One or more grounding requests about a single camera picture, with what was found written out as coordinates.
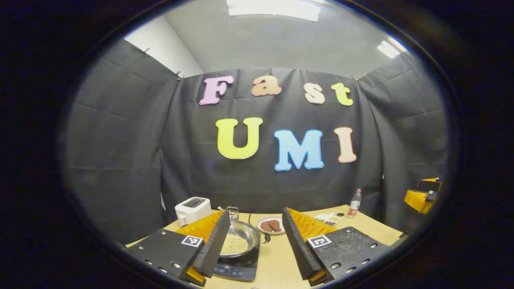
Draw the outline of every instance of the white toaster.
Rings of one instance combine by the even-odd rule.
[[[192,197],[176,205],[175,212],[182,227],[212,214],[211,201],[204,197]]]

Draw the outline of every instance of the black curtain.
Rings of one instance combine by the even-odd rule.
[[[198,104],[206,78],[232,75],[221,101]],[[253,79],[273,75],[282,91],[254,96]],[[303,84],[317,83],[326,102],[309,103]],[[354,103],[337,101],[341,82]],[[405,53],[358,81],[290,68],[235,69],[182,80],[152,57],[120,40],[91,69],[72,105],[67,130],[70,185],[94,223],[126,244],[176,219],[174,206],[191,196],[212,207],[278,213],[348,204],[362,188],[360,211],[398,230],[421,220],[403,202],[421,178],[443,176],[447,159],[446,92]],[[217,149],[222,118],[239,121],[234,145],[247,141],[243,120],[260,117],[259,149],[227,159]],[[357,160],[339,163],[338,127],[353,129]],[[301,142],[320,130],[324,167],[276,171],[276,130]],[[160,204],[160,193],[167,212]]]
[[[159,142],[177,78],[120,40],[92,66],[72,104],[67,179],[97,227],[126,244],[168,224]]]

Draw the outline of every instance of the plastic bottle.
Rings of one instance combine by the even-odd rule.
[[[355,194],[352,198],[352,201],[350,203],[350,210],[348,210],[348,214],[346,214],[347,219],[355,218],[355,215],[357,214],[357,211],[359,210],[359,207],[360,207],[360,201],[362,200],[361,192],[362,192],[361,189],[357,189],[357,191],[355,192]]]

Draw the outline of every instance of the wooden table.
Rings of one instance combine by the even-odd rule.
[[[357,212],[357,215],[354,219],[347,219],[346,213],[348,213],[348,209],[348,205],[343,205],[323,210],[304,212],[304,214],[315,217],[316,215],[322,213],[344,213],[345,216],[341,217],[341,220],[337,223],[335,228],[342,229],[344,227],[352,226],[367,234],[371,238],[377,240],[378,242],[388,246],[397,241],[402,234],[400,231],[388,227],[361,212]],[[255,227],[257,221],[260,218],[273,215],[282,214],[252,213],[250,216],[250,224]],[[248,213],[240,212],[239,221],[248,222],[248,216]],[[179,228],[180,226],[178,221],[175,221],[164,227],[164,229],[170,231],[176,231]],[[130,247],[140,241],[141,240],[128,244],[127,247]],[[272,235],[271,241],[269,243],[261,244],[259,250],[259,262],[257,264],[257,273],[253,281],[236,281],[221,277],[219,275],[213,275],[212,278],[207,278],[207,283],[205,284],[206,289],[252,289],[254,287],[259,289],[311,288],[309,282],[307,280],[302,280],[300,276],[300,271],[298,271],[296,259],[286,234],[274,236]]]

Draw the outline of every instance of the ceiling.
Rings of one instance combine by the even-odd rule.
[[[321,7],[317,22],[279,15],[231,17],[226,0],[194,0],[165,14],[204,72],[296,67],[360,78],[389,58],[387,34],[350,8]]]

